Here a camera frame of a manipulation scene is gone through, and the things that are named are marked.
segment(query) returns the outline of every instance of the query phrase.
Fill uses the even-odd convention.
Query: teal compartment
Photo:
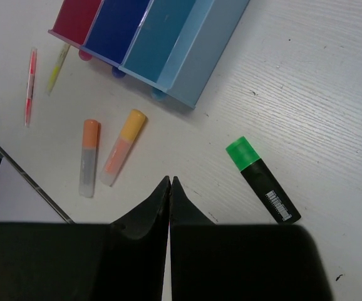
[[[134,73],[134,76],[161,90],[168,88],[162,87],[158,79],[178,44],[180,33],[196,2],[154,0],[120,70]]]
[[[194,108],[248,2],[152,0],[119,69]]]

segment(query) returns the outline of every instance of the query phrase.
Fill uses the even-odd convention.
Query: highlighter
[[[106,164],[100,174],[100,181],[108,186],[113,185],[120,172],[128,152],[145,123],[146,116],[141,111],[132,110],[125,122]]]
[[[99,122],[88,119],[83,124],[80,171],[80,196],[91,198],[95,190],[96,150],[98,148]]]
[[[244,179],[278,223],[295,223],[301,218],[286,192],[245,137],[226,148]]]
[[[63,48],[61,49],[60,55],[57,59],[57,62],[53,68],[53,71],[51,72],[50,78],[49,78],[49,82],[48,82],[48,86],[46,88],[46,92],[48,95],[50,95],[51,91],[54,88],[54,85],[56,84],[58,75],[60,73],[61,67],[63,66],[63,63],[67,57],[68,54],[68,50],[70,50],[70,45],[65,43]]]

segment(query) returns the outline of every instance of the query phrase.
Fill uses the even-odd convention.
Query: black object
[[[295,223],[301,218],[298,210],[262,159],[241,171],[244,179],[278,223]]]
[[[110,225],[0,224],[0,300],[332,300],[299,226],[217,225],[175,177]]]

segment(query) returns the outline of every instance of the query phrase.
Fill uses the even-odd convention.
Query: barcode
[[[269,199],[270,203],[273,205],[273,207],[281,215],[283,221],[292,218],[292,215],[288,213],[287,208],[281,202],[280,198],[276,195],[274,190],[266,194],[266,196]]]

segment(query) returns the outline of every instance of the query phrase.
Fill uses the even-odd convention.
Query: small yellow highlighter
[[[54,66],[53,71],[51,72],[48,86],[46,88],[46,93],[50,95],[51,91],[53,90],[54,85],[56,84],[56,80],[58,78],[58,75],[60,73],[61,67],[63,66],[64,60],[66,59],[68,50],[70,50],[70,45],[65,43],[63,48],[61,49],[60,55],[57,59],[57,62]]]
[[[100,181],[108,186],[113,185],[128,152],[138,136],[146,116],[141,111],[132,110],[125,122],[116,143],[100,174]]]

